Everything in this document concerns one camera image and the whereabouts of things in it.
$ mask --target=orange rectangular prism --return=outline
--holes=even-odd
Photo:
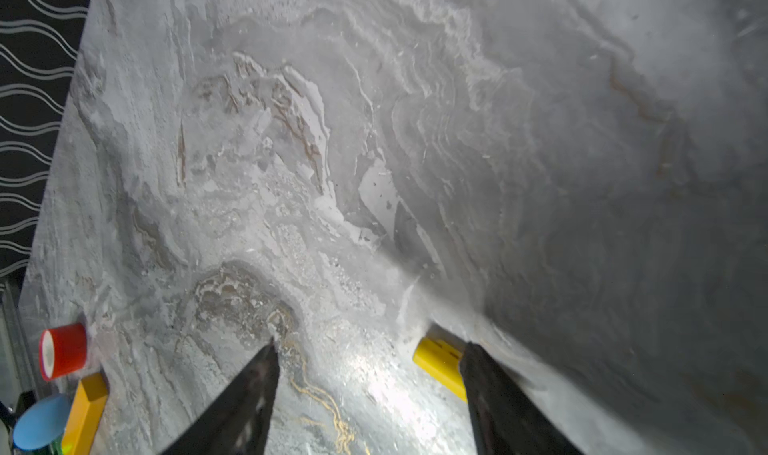
[[[80,380],[62,438],[64,455],[88,455],[91,451],[108,394],[101,373]]]

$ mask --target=yellow block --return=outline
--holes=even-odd
[[[438,382],[445,385],[457,397],[467,401],[462,374],[458,371],[458,361],[462,354],[443,340],[422,338],[413,352],[413,361]]]
[[[62,438],[64,455],[88,455],[91,451],[108,394],[107,383],[104,383],[101,373],[80,380]]]

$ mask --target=blue oval object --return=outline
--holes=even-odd
[[[72,403],[57,393],[32,405],[16,422],[13,442],[22,450],[37,450],[50,445],[67,426]]]

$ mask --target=gray marble countertop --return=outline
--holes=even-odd
[[[474,453],[432,324],[586,453],[765,450],[766,10],[92,0],[27,335],[85,321],[94,454],[161,451],[270,336],[269,453]]]

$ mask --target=black patterned fabric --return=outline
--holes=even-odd
[[[0,0],[0,277],[19,285],[91,0]]]

